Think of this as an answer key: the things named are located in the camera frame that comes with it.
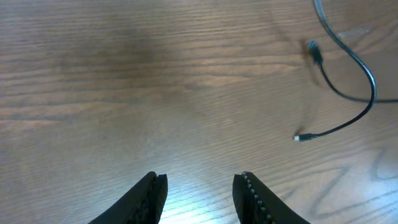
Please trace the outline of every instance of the black cable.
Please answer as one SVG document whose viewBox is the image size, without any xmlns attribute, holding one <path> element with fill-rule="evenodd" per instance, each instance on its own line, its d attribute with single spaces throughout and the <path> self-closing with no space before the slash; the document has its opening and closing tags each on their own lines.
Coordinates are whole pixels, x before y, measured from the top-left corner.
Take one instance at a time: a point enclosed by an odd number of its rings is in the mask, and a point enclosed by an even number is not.
<svg viewBox="0 0 398 224">
<path fill-rule="evenodd" d="M 328 76 L 326 75 L 325 70 L 323 69 L 323 63 L 319 64 L 319 69 L 322 73 L 323 78 L 325 79 L 326 83 L 328 84 L 328 86 L 339 96 L 343 97 L 344 99 L 347 100 L 352 100 L 355 102 L 361 102 L 361 103 L 369 103 L 368 99 L 362 99 L 362 98 L 357 98 L 357 97 L 352 97 L 352 96 L 348 96 L 340 91 L 338 91 L 333 84 L 331 84 Z M 398 103 L 398 99 L 388 99 L 388 100 L 376 100 L 375 103 Z"/>
<path fill-rule="evenodd" d="M 325 12 L 323 11 L 323 6 L 322 6 L 322 0 L 314 0 L 314 5 L 315 5 L 315 9 L 317 11 L 318 14 L 318 18 L 319 21 L 321 22 L 323 28 L 326 30 L 326 32 L 328 33 L 328 35 L 333 39 L 333 41 L 339 45 L 340 48 L 342 48 L 364 71 L 364 73 L 366 74 L 370 86 L 371 86 L 371 98 L 369 100 L 368 105 L 366 106 L 366 108 L 359 114 L 357 115 L 355 118 L 345 122 L 344 124 L 341 124 L 333 129 L 330 129 L 328 131 L 319 133 L 319 134 L 312 134 L 312 133 L 308 133 L 308 134 L 299 134 L 294 136 L 294 139 L 296 141 L 308 141 L 311 139 L 315 139 L 317 137 L 321 137 L 321 136 L 325 136 L 327 134 L 333 133 L 335 131 L 338 131 L 340 129 L 343 129 L 347 126 L 349 126 L 350 124 L 353 124 L 355 121 L 361 119 L 366 113 L 369 112 L 369 110 L 372 108 L 376 98 L 377 98 L 377 88 L 376 88 L 376 81 L 374 80 L 374 77 L 371 73 L 371 71 L 368 69 L 368 67 L 362 62 L 361 59 L 359 59 L 359 57 L 349 48 L 347 47 L 344 43 L 342 43 L 342 41 L 335 35 L 335 33 L 332 31 L 332 29 L 330 28 L 330 26 L 327 23 L 327 19 L 326 19 L 326 15 Z M 322 60 L 322 56 L 320 54 L 319 48 L 317 47 L 315 42 L 312 42 L 310 44 L 310 50 L 312 52 L 312 55 L 314 57 L 314 60 L 316 63 L 318 63 L 319 65 L 322 64 L 323 60 Z"/>
</svg>

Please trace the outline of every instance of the cable connector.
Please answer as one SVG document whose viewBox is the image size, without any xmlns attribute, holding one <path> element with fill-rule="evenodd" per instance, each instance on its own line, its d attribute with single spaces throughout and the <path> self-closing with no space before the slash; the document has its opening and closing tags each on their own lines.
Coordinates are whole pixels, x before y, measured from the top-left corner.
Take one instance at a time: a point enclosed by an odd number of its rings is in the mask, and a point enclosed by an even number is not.
<svg viewBox="0 0 398 224">
<path fill-rule="evenodd" d="M 308 48 L 310 49 L 313 62 L 317 65 L 321 65 L 323 63 L 323 57 L 321 54 L 321 50 L 319 49 L 318 43 L 313 40 L 308 45 Z"/>
<path fill-rule="evenodd" d="M 309 140 L 312 140 L 312 139 L 316 139 L 317 137 L 318 137 L 318 136 L 317 136 L 316 134 L 308 133 L 308 134 L 298 134 L 298 135 L 295 135 L 295 136 L 293 137 L 293 139 L 294 139 L 294 141 L 302 142 L 302 141 L 309 141 Z"/>
</svg>

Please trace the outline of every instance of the wooden surface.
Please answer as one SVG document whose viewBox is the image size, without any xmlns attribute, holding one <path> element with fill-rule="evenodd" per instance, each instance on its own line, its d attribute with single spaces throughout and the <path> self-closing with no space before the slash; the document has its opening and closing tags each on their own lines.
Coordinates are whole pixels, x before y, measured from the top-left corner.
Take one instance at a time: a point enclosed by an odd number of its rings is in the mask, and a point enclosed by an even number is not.
<svg viewBox="0 0 398 224">
<path fill-rule="evenodd" d="M 396 1 L 325 1 L 339 36 L 398 98 Z M 0 223 L 87 223 L 148 171 L 161 223 L 237 223 L 254 172 L 311 223 L 396 223 L 398 105 L 297 143 L 365 105 L 366 78 L 311 1 L 0 1 Z"/>
</svg>

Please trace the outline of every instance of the wooden table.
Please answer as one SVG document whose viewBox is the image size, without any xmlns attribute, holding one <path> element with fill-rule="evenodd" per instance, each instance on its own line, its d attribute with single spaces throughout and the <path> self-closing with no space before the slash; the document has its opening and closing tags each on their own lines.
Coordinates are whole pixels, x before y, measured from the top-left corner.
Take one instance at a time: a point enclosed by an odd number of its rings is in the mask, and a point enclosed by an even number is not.
<svg viewBox="0 0 398 224">
<path fill-rule="evenodd" d="M 324 1 L 330 23 L 398 98 L 396 1 Z M 0 223 L 87 223 L 150 170 L 161 223 L 238 223 L 254 172 L 311 223 L 396 223 L 398 106 L 309 142 L 369 97 L 309 0 L 0 1 Z"/>
</svg>

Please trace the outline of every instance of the wood grain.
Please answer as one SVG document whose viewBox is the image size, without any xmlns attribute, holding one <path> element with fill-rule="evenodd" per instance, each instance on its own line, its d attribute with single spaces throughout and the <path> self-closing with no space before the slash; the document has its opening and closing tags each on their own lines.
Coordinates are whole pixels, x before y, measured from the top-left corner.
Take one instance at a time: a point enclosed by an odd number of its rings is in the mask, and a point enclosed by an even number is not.
<svg viewBox="0 0 398 224">
<path fill-rule="evenodd" d="M 398 98 L 395 1 L 325 1 L 333 28 Z M 0 1 L 0 223 L 87 223 L 146 172 L 162 223 L 237 223 L 233 174 L 254 172 L 311 223 L 398 220 L 398 106 L 298 144 L 364 108 L 360 69 L 311 1 Z"/>
</svg>

